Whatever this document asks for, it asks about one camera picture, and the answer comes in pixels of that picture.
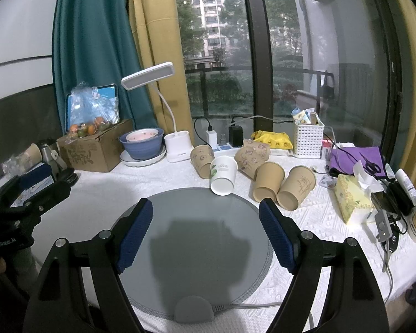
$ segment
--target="basket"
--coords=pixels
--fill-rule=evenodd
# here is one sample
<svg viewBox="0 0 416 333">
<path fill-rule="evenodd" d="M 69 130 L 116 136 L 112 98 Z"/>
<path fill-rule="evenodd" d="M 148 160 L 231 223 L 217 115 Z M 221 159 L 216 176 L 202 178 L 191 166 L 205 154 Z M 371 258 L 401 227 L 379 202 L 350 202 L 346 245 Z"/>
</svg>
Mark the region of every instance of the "basket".
<svg viewBox="0 0 416 333">
<path fill-rule="evenodd" d="M 320 158 L 324 124 L 305 125 L 295 123 L 294 149 L 296 158 Z"/>
</svg>

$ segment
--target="blue bowl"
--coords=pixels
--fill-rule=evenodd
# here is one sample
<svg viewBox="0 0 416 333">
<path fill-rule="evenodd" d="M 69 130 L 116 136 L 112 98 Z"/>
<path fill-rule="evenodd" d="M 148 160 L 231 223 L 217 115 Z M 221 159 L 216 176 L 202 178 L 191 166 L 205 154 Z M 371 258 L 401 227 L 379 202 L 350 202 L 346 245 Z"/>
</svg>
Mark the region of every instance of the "blue bowl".
<svg viewBox="0 0 416 333">
<path fill-rule="evenodd" d="M 148 160 L 154 158 L 160 152 L 163 140 L 163 129 L 154 129 L 157 129 L 159 133 L 150 139 L 140 140 L 138 142 L 129 142 L 126 137 L 128 134 L 131 134 L 132 131 L 123 134 L 119 138 L 119 141 L 123 144 L 123 147 L 131 158 L 136 160 Z"/>
</svg>

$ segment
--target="black scissors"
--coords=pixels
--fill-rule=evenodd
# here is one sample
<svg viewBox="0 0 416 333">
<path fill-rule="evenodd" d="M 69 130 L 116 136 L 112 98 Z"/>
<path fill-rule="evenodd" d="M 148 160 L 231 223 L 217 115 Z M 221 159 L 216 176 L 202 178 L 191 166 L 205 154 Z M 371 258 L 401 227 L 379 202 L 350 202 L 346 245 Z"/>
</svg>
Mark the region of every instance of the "black scissors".
<svg viewBox="0 0 416 333">
<path fill-rule="evenodd" d="M 368 160 L 365 156 L 363 156 L 361 154 L 361 156 L 364 158 L 365 160 L 365 170 L 367 172 L 369 172 L 371 175 L 374 175 L 376 173 L 380 173 L 382 170 L 380 169 L 379 165 L 376 163 L 371 162 L 370 160 Z"/>
</svg>

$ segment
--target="desk lamp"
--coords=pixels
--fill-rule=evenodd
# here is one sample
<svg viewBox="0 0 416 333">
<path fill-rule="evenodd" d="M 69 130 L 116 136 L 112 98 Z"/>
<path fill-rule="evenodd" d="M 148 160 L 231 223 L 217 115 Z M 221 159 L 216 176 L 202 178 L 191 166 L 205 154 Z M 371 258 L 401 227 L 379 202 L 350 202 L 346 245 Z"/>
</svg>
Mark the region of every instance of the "desk lamp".
<svg viewBox="0 0 416 333">
<path fill-rule="evenodd" d="M 121 84 L 126 90 L 133 90 L 137 87 L 150 84 L 165 77 L 174 75 L 174 65 L 172 62 L 164 62 L 156 66 L 149 67 L 135 74 L 126 76 L 122 79 Z M 155 84 L 150 86 L 159 94 L 163 103 L 167 107 L 171 117 L 173 118 L 174 133 L 165 135 L 166 158 L 169 162 L 181 162 L 190 158 L 192 144 L 189 132 L 186 130 L 177 131 L 176 120 L 168 103 L 160 93 Z"/>
</svg>

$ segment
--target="yellow bag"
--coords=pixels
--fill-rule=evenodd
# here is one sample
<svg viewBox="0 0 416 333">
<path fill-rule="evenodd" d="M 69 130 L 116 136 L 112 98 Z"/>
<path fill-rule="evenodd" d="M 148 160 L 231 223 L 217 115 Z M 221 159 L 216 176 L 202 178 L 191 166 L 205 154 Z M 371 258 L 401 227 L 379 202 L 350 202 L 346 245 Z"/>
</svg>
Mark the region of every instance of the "yellow bag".
<svg viewBox="0 0 416 333">
<path fill-rule="evenodd" d="M 251 134 L 256 142 L 264 142 L 272 149 L 293 149 L 290 138 L 285 133 L 273 133 L 272 131 L 255 131 Z"/>
</svg>

